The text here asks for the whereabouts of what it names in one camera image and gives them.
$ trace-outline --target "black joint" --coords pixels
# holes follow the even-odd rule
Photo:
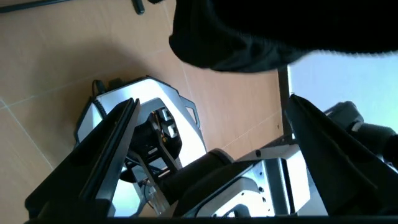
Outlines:
[[[261,151],[259,149],[256,150],[256,156],[260,157],[261,156]]]

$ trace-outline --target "wall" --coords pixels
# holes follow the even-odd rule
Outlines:
[[[365,122],[398,132],[398,55],[314,52],[289,67],[290,88],[321,110],[350,100]]]

